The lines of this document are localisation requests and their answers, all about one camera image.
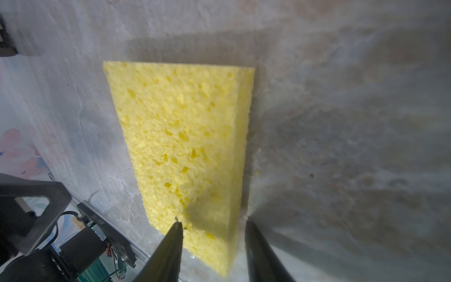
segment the sponge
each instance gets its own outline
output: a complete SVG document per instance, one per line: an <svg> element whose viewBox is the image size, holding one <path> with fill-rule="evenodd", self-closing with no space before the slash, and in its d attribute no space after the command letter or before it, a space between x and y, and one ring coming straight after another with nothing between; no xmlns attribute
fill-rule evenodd
<svg viewBox="0 0 451 282"><path fill-rule="evenodd" d="M147 217L226 276L236 255L254 68L104 62Z"/></svg>

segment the teal perforated board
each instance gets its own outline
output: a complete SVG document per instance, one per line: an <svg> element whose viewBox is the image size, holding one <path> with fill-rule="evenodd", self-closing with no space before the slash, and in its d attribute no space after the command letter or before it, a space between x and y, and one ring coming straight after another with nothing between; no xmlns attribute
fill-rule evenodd
<svg viewBox="0 0 451 282"><path fill-rule="evenodd" d="M100 259L97 259L85 272L83 272L78 280L80 282L101 282L109 275Z"/></svg>

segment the yellow sponge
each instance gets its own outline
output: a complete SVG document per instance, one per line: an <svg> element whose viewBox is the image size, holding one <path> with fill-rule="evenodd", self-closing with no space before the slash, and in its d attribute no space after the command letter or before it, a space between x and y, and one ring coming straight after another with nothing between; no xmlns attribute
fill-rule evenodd
<svg viewBox="0 0 451 282"><path fill-rule="evenodd" d="M104 62L144 207L222 276L236 253L253 68Z"/></svg>

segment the marble surface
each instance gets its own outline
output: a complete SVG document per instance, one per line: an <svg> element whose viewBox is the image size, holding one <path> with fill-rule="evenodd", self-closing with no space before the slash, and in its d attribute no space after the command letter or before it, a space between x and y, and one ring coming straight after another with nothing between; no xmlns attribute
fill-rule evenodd
<svg viewBox="0 0 451 282"><path fill-rule="evenodd" d="M152 252L103 60L258 68L244 213L298 281L451 275L451 2L0 0L0 93L54 176ZM241 252L228 281L247 281ZM217 275L183 255L183 281Z"/></svg>

